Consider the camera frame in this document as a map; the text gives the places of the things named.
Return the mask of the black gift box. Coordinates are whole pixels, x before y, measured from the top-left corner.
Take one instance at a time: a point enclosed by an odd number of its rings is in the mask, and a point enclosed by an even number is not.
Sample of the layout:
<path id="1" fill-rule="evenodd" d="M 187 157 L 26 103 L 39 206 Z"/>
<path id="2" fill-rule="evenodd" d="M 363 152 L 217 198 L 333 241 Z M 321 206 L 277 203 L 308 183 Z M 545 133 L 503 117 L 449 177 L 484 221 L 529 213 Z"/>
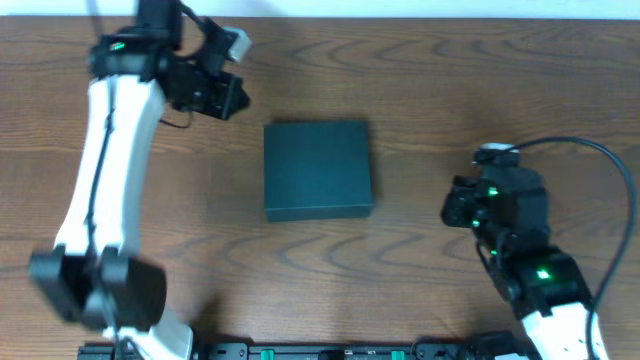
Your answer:
<path id="1" fill-rule="evenodd" d="M 374 204 L 366 122 L 282 122 L 264 127 L 268 221 L 366 218 Z"/>

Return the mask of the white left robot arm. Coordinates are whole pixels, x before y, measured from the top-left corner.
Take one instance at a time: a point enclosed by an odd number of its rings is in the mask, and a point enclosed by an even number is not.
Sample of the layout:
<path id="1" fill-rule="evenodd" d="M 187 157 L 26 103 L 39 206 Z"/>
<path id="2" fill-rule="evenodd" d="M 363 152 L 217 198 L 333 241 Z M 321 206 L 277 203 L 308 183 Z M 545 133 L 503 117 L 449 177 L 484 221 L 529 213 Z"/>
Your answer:
<path id="1" fill-rule="evenodd" d="M 142 1 L 133 24 L 100 33 L 87 63 L 87 133 L 71 203 L 48 252 L 29 275 L 57 315 L 102 333 L 113 355 L 190 359 L 194 333 L 166 307 L 164 270 L 140 255 L 139 215 L 154 134 L 172 108 L 227 120 L 248 107 L 239 76 L 225 71 L 251 47 L 247 33 L 195 17 L 198 49 L 181 53 L 191 8 Z"/>

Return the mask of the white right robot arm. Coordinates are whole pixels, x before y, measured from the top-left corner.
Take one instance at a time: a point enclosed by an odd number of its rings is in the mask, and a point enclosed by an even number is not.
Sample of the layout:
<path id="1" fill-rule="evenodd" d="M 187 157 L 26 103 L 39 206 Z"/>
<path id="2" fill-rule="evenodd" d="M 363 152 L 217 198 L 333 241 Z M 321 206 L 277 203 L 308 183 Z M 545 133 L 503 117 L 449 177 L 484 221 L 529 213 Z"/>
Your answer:
<path id="1" fill-rule="evenodd" d="M 440 217 L 475 238 L 480 261 L 542 359 L 605 359 L 594 297 L 577 265 L 551 242 L 542 177 L 485 166 L 456 176 Z"/>

